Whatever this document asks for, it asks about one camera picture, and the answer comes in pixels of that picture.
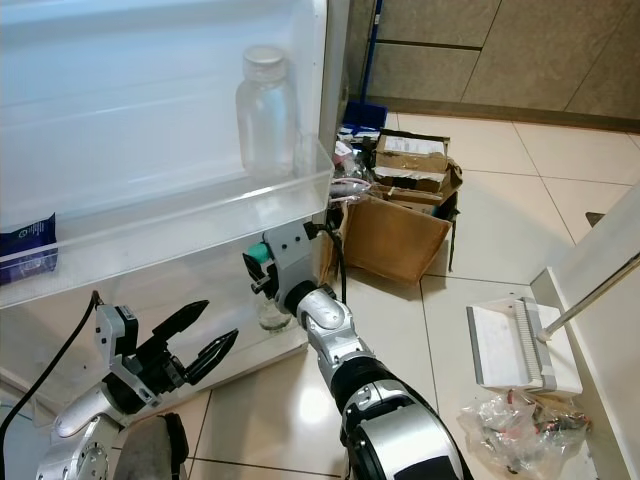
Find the refrigerator door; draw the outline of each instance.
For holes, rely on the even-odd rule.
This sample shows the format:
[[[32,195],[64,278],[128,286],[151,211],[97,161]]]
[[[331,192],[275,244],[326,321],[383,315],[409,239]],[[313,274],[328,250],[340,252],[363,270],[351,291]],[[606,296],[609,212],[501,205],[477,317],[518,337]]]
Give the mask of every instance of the refrigerator door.
[[[258,325],[241,252],[261,231],[326,205],[332,165],[317,140],[326,0],[0,8],[0,226],[11,231],[53,212],[59,219],[56,270],[0,287],[0,380],[25,391],[93,289],[135,312],[138,343],[183,305],[210,300],[169,345],[185,364],[239,328],[222,364],[169,403],[304,348],[295,321],[277,333]],[[298,154],[312,159],[271,184],[248,179],[239,154],[234,96],[242,52],[255,44],[289,55]],[[0,268],[16,257],[0,258]],[[91,319],[37,394],[54,413],[105,374],[93,333]]]

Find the wall tile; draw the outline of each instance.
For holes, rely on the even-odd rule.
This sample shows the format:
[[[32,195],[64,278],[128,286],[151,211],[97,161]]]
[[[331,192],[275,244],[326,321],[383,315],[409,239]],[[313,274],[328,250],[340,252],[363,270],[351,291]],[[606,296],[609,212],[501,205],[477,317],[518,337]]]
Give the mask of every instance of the wall tile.
[[[349,93],[360,92],[360,81],[364,69],[369,29],[373,17],[375,0],[353,0],[349,11],[349,31],[347,32],[347,74]]]
[[[481,47],[500,0],[388,0],[379,38]]]
[[[369,95],[457,102],[478,53],[411,45],[376,45]]]
[[[564,110],[632,0],[503,0],[463,101]]]
[[[640,3],[625,14],[568,112],[640,120]]]

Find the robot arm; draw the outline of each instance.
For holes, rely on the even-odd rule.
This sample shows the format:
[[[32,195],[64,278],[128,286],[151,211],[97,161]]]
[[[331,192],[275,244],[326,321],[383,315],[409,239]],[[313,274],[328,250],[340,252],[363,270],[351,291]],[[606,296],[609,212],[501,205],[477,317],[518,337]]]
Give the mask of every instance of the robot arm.
[[[124,305],[96,307],[95,341],[110,373],[56,418],[37,480],[106,479],[111,447],[134,415],[145,406],[159,406],[164,393],[197,384],[222,361],[237,330],[207,345],[188,367],[167,348],[167,341],[194,323],[208,304],[183,307],[137,348],[135,315]],[[188,446],[183,450],[186,458]]]
[[[342,415],[340,440],[359,480],[470,480],[436,412],[376,359],[357,335],[349,308],[312,273],[313,224],[284,225],[244,255],[252,289],[298,319]]]

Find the refrigerator shelf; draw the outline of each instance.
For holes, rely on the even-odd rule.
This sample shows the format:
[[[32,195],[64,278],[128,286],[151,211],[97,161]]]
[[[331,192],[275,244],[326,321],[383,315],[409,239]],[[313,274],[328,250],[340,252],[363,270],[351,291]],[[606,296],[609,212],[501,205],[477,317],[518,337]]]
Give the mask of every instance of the refrigerator shelf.
[[[195,188],[108,209],[57,212],[57,243],[0,258],[2,268],[16,269],[33,267],[34,261],[44,261],[42,255],[57,255],[55,270],[1,286],[0,308],[179,258],[324,210],[331,160],[314,136],[301,137],[295,155],[296,173],[276,181],[238,173],[222,181],[201,179]],[[38,260],[23,258],[36,253],[42,254]],[[17,265],[7,264],[16,258]]]

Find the small glass bottle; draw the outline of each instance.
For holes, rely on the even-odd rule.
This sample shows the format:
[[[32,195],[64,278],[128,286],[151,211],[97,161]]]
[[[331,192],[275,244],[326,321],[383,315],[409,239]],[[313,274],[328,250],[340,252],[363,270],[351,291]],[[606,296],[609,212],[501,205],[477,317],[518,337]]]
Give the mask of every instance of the small glass bottle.
[[[254,46],[244,52],[245,80],[236,91],[242,164],[256,178],[291,175],[296,109],[284,52]]]

